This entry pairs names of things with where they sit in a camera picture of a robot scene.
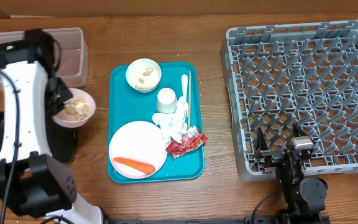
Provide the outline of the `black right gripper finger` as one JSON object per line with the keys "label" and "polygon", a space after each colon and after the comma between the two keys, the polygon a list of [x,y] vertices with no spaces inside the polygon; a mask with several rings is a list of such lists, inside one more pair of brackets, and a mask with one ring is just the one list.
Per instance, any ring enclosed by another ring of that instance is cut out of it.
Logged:
{"label": "black right gripper finger", "polygon": [[300,125],[297,123],[292,124],[292,130],[295,138],[307,136],[307,134],[302,130]]}
{"label": "black right gripper finger", "polygon": [[257,129],[257,145],[256,145],[257,151],[267,151],[267,143],[264,138],[264,132],[261,130],[261,128]]}

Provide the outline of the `pink bowl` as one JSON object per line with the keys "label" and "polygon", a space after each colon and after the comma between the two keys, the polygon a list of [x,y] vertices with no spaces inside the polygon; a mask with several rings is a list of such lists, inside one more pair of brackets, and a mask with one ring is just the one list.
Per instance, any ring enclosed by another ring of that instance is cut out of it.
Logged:
{"label": "pink bowl", "polygon": [[[86,100],[86,102],[88,103],[90,110],[91,110],[90,117],[92,117],[92,115],[94,115],[94,112],[96,111],[96,103],[95,103],[93,97],[91,95],[89,95],[87,92],[77,89],[77,88],[69,88],[69,90],[73,94],[73,98],[82,97]],[[82,121],[69,121],[69,120],[67,120],[67,118],[65,116],[64,110],[62,110],[61,112],[59,112],[59,114],[54,115],[52,117],[52,119],[60,126],[63,126],[66,128],[78,128],[78,127],[84,125],[90,119],[90,117],[86,118]]]}

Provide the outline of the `rice and peanut scraps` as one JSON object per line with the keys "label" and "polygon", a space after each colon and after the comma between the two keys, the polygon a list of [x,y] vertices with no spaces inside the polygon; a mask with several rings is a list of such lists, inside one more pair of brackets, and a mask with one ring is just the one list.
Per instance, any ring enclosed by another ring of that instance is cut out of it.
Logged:
{"label": "rice and peanut scraps", "polygon": [[65,116],[69,121],[82,121],[91,115],[90,107],[82,97],[71,98],[64,102],[64,104]]}

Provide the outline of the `red snack wrapper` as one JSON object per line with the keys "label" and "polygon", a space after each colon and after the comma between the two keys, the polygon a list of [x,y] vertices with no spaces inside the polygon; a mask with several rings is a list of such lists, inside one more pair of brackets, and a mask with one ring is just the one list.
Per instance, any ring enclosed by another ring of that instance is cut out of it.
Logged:
{"label": "red snack wrapper", "polygon": [[182,135],[181,142],[172,139],[166,148],[166,152],[171,154],[173,159],[181,157],[203,146],[208,138],[196,126],[192,126]]}

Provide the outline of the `pale green bowl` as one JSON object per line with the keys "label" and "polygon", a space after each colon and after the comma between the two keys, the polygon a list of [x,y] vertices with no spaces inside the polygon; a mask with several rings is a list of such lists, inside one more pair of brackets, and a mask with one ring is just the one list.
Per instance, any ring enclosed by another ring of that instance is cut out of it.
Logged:
{"label": "pale green bowl", "polygon": [[162,70],[149,58],[133,61],[126,70],[127,83],[136,91],[148,93],[156,89],[162,79]]}

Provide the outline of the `white napkin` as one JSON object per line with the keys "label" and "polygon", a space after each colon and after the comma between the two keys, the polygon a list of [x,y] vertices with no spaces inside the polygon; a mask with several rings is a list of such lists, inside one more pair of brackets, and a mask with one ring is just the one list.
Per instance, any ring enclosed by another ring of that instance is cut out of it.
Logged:
{"label": "white napkin", "polygon": [[186,118],[188,116],[188,103],[184,97],[179,97],[174,113],[155,113],[152,121],[159,126],[164,141],[170,144],[172,140],[181,143],[182,135],[187,131]]}

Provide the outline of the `white cup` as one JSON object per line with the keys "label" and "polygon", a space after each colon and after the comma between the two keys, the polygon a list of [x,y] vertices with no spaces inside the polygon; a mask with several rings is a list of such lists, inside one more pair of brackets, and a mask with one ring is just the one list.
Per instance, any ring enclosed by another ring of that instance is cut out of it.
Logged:
{"label": "white cup", "polygon": [[174,113],[177,108],[177,97],[171,88],[162,88],[157,93],[157,111],[159,113]]}

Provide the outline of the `orange carrot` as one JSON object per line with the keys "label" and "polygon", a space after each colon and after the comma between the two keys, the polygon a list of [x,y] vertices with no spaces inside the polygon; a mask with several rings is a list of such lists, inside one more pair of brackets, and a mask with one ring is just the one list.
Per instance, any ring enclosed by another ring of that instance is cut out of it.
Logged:
{"label": "orange carrot", "polygon": [[124,157],[115,157],[113,159],[114,162],[124,164],[126,166],[129,166],[135,170],[138,170],[140,172],[143,172],[145,174],[153,174],[155,172],[155,167],[151,164],[135,161],[132,159],[124,158]]}

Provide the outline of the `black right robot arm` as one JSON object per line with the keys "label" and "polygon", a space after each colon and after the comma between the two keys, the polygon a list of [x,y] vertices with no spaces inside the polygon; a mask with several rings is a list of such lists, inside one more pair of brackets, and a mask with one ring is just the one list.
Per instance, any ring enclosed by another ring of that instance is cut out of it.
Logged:
{"label": "black right robot arm", "polygon": [[[301,162],[311,159],[314,141],[297,125],[292,126],[293,137],[282,152],[268,150],[263,131],[257,130],[255,157],[264,160],[264,167],[274,167],[282,189],[260,201],[250,217],[251,223],[329,223],[325,210],[328,184],[321,178],[305,177]],[[277,210],[274,216],[257,216],[256,212],[264,202],[283,193],[286,208]]]}

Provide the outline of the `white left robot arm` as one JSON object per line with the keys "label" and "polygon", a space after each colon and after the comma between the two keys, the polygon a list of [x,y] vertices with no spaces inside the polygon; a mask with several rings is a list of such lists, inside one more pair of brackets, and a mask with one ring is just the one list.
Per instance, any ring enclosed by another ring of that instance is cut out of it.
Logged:
{"label": "white left robot arm", "polygon": [[78,193],[73,172],[53,157],[48,144],[46,117],[61,112],[73,96],[56,76],[61,57],[60,44],[42,29],[0,45],[2,211],[43,223],[109,223],[102,208]]}

